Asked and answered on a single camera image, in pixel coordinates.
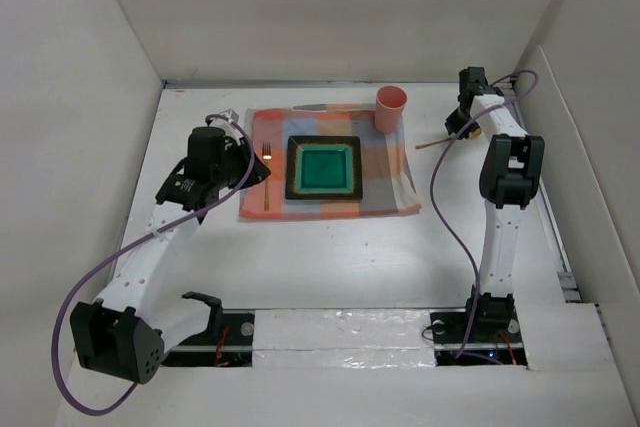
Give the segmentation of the gold fork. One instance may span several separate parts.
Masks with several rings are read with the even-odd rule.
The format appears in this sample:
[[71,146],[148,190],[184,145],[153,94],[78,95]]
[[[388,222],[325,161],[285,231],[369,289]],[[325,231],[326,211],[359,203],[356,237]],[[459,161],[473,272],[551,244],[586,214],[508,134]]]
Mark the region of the gold fork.
[[[270,163],[272,161],[272,152],[271,152],[271,144],[269,142],[264,142],[262,144],[262,162],[266,168],[270,167]],[[266,178],[264,181],[264,197],[263,197],[263,208],[265,212],[270,210],[270,197],[269,197],[269,178]]]

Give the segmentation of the gold spoon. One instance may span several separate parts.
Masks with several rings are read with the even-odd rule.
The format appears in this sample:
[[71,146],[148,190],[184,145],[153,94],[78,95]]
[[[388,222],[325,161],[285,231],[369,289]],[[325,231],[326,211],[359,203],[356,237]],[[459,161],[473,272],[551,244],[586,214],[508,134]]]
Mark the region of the gold spoon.
[[[475,128],[472,128],[469,131],[469,133],[468,133],[468,135],[466,137],[462,136],[462,139],[464,139],[464,138],[473,139],[473,138],[478,137],[481,133],[482,133],[482,129],[480,127],[475,127]],[[439,144],[448,143],[449,141],[450,141],[450,138],[447,137],[447,138],[439,139],[439,140],[436,140],[436,141],[431,141],[431,142],[427,142],[427,143],[416,145],[414,147],[414,149],[415,150],[422,150],[422,149],[426,149],[426,148],[429,148],[429,147],[432,147],[432,146],[436,146],[436,145],[439,145]]]

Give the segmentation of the green square ceramic plate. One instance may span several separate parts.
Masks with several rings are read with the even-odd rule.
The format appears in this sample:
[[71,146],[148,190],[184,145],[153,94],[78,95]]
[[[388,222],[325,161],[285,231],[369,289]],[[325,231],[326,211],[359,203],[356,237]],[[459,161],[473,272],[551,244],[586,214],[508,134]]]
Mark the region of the green square ceramic plate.
[[284,196],[290,201],[361,201],[360,139],[357,136],[290,136]]

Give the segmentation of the pink plastic cup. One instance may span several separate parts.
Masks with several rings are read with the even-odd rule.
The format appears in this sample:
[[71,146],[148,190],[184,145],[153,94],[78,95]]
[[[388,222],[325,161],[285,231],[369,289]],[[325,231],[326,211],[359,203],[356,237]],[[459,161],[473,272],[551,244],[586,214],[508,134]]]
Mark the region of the pink plastic cup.
[[376,93],[375,128],[383,134],[393,132],[402,117],[407,100],[406,92],[400,87],[381,87]]

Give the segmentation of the checkered orange blue cloth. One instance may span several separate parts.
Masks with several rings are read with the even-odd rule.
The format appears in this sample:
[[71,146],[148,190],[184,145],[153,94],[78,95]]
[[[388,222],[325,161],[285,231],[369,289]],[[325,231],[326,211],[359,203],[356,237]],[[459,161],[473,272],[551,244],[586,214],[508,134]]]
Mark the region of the checkered orange blue cloth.
[[375,127],[372,104],[251,109],[245,129],[269,178],[246,190],[239,214],[252,221],[412,215],[421,209],[403,124]]

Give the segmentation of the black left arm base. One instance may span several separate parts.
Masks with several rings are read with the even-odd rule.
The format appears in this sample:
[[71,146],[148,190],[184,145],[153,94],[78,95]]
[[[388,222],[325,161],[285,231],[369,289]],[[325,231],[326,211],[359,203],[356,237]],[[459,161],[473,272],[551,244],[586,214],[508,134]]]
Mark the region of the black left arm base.
[[203,332],[174,347],[162,362],[166,367],[242,368],[252,366],[255,312],[226,310],[214,334]]

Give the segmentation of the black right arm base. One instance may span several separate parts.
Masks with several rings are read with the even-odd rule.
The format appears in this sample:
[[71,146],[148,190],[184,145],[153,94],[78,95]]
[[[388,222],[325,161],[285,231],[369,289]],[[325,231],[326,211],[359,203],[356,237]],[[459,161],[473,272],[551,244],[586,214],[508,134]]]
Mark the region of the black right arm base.
[[476,322],[457,357],[467,324],[463,309],[429,311],[429,321],[421,336],[433,345],[437,367],[528,364],[516,312],[501,326]]

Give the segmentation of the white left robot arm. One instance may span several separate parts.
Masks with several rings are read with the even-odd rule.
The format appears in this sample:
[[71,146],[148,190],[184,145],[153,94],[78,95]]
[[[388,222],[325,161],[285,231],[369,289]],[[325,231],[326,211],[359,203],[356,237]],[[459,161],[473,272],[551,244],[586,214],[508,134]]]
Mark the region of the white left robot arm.
[[269,174],[245,132],[231,135],[211,126],[192,130],[185,158],[156,194],[144,236],[126,252],[97,298],[77,303],[71,312],[83,368],[145,384],[183,341],[195,337],[208,344],[223,337],[223,307],[217,297],[189,291],[162,312],[154,306],[187,240],[209,210],[220,205],[220,193],[234,194]]

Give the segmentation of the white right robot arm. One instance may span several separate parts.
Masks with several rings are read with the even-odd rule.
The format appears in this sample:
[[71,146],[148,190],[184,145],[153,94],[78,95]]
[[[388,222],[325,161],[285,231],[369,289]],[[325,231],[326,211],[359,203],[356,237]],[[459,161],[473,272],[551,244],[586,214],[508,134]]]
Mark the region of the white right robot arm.
[[545,141],[519,125],[500,88],[487,81],[484,68],[464,68],[458,80],[458,107],[445,120],[447,133],[455,140],[477,133],[488,139],[479,175],[485,237],[478,279],[462,316],[465,334],[483,341],[506,328],[513,315],[518,234],[524,212],[539,189]]

